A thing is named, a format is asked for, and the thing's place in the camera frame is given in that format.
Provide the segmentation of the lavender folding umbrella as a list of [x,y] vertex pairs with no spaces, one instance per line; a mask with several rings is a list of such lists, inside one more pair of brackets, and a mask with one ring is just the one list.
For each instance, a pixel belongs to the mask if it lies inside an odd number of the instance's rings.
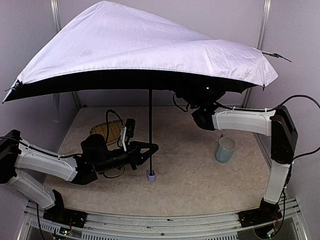
[[101,1],[71,20],[30,60],[4,101],[82,90],[242,93],[277,77],[253,47]]

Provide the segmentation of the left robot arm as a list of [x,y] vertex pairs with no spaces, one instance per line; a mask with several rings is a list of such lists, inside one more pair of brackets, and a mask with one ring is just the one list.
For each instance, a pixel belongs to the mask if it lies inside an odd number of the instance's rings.
[[59,155],[37,148],[11,130],[0,138],[0,182],[44,209],[43,218],[70,227],[83,228],[88,214],[66,208],[62,195],[49,189],[26,172],[27,169],[52,175],[75,185],[88,185],[107,170],[136,170],[159,149],[155,143],[125,140],[123,147],[109,150],[101,134],[92,134],[81,142],[82,153]]

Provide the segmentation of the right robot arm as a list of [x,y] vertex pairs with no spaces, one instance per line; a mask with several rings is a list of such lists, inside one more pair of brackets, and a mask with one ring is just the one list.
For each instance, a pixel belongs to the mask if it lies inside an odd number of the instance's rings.
[[199,107],[192,114],[196,125],[208,131],[237,130],[271,137],[271,168],[268,184],[258,208],[238,213],[243,228],[284,218],[279,200],[290,181],[298,132],[288,109],[225,107],[219,103]]

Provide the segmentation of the woven bamboo tray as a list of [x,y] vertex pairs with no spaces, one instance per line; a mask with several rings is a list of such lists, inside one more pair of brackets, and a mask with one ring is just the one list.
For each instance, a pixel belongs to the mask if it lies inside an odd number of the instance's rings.
[[[117,142],[117,140],[119,139],[122,131],[122,123],[120,120],[112,120],[108,122],[108,126],[109,126],[109,135],[108,135],[108,140],[106,144],[110,145]],[[106,139],[107,123],[104,122],[92,127],[89,131],[89,134],[90,135],[100,134],[104,137],[104,139]]]

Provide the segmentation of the light blue mug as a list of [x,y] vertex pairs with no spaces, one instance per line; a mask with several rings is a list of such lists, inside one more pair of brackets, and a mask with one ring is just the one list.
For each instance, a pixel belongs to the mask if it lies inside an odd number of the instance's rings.
[[221,134],[215,153],[216,160],[221,164],[228,162],[232,158],[236,147],[237,144],[232,138]]

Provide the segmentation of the right aluminium corner post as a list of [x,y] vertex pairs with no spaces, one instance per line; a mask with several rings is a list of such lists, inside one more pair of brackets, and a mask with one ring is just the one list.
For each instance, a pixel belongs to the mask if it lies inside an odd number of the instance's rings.
[[[269,17],[270,17],[271,5],[272,5],[271,0],[264,0],[262,17],[261,17],[261,24],[260,24],[259,35],[258,35],[258,40],[257,40],[257,49],[258,50],[262,50],[264,47],[265,37],[267,34],[267,29],[268,29],[268,22],[269,22]],[[244,99],[242,101],[242,105],[241,105],[243,108],[246,108],[248,106],[252,91],[253,91],[252,87],[246,91]]]

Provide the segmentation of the aluminium corner post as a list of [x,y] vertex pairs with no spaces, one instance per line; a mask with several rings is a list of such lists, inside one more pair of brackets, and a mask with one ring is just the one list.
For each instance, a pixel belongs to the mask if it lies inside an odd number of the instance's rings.
[[[258,35],[258,40],[257,40],[257,49],[258,50],[262,50],[264,47],[265,37],[267,34],[267,29],[268,29],[268,22],[269,22],[269,17],[270,17],[271,5],[272,5],[271,0],[264,0],[262,17],[261,17],[261,24],[260,24],[259,35]],[[248,106],[252,91],[253,91],[252,87],[246,91],[244,99],[242,101],[242,105],[241,105],[243,108],[246,108]]]
[[[56,33],[58,33],[62,29],[58,0],[50,0],[49,2],[50,2],[50,9],[52,13],[55,31]],[[71,94],[72,94],[72,98],[74,100],[76,109],[79,111],[82,107],[79,95],[76,91],[73,91]]]

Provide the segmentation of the left aluminium corner post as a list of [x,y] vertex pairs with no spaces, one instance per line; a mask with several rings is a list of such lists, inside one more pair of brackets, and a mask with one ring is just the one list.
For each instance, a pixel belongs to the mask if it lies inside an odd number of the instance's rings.
[[[49,2],[50,2],[50,9],[52,13],[55,31],[56,33],[58,33],[62,29],[58,0],[50,0]],[[76,91],[73,91],[71,94],[72,94],[72,98],[74,100],[76,109],[79,111],[82,107],[79,95]]]

